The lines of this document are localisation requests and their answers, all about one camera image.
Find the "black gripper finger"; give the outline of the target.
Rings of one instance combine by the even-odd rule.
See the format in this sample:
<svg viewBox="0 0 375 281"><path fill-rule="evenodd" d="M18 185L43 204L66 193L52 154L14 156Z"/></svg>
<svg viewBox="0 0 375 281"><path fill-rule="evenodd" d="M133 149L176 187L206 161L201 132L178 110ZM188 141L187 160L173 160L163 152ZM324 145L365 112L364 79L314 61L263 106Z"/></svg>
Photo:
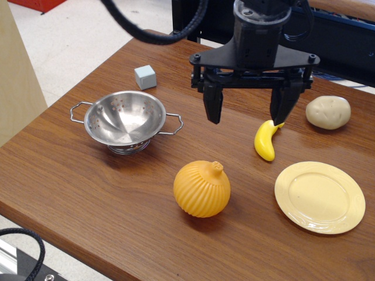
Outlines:
<svg viewBox="0 0 375 281"><path fill-rule="evenodd" d="M272 90L270 114L275 126L286 121L298 102L300 94L300 82L290 82L288 85Z"/></svg>
<svg viewBox="0 0 375 281"><path fill-rule="evenodd" d="M203 102L207 118L210 122L218 124L221 118L221 109L223 105L223 87L221 84L210 81L204 82Z"/></svg>

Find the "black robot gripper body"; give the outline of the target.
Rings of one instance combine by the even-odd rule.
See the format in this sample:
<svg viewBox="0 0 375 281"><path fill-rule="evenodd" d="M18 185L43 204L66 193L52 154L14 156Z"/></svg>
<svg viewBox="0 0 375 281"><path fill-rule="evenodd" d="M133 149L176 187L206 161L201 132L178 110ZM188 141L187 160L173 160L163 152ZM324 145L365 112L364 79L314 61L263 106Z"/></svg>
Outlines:
<svg viewBox="0 0 375 281"><path fill-rule="evenodd" d="M284 33L292 8L300 6L308 21L299 35ZM308 37L313 14L308 1L234 1L234 31L222 47L191 55L191 86L199 92L215 88L272 88L304 92L320 59L280 45Z"/></svg>

